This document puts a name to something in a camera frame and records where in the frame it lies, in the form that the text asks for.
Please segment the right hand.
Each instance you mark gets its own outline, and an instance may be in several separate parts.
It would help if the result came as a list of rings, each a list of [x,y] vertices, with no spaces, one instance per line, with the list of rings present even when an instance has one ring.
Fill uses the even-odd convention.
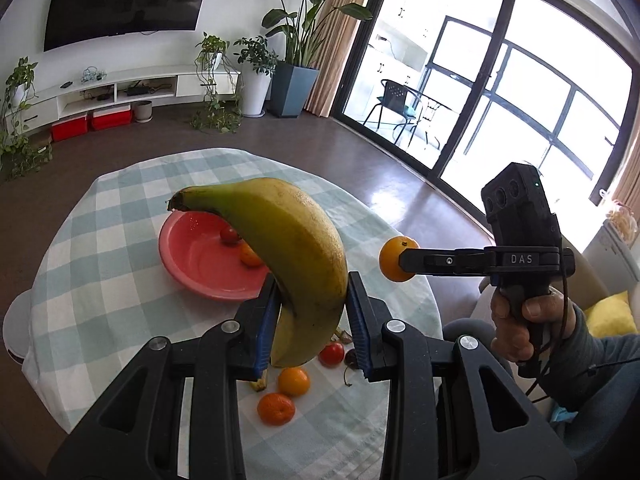
[[[548,327],[554,338],[572,336],[576,326],[576,312],[570,301],[558,292],[530,298],[517,315],[511,312],[506,296],[496,290],[490,303],[491,318],[496,334],[490,348],[510,362],[528,361],[534,355],[528,326]]]

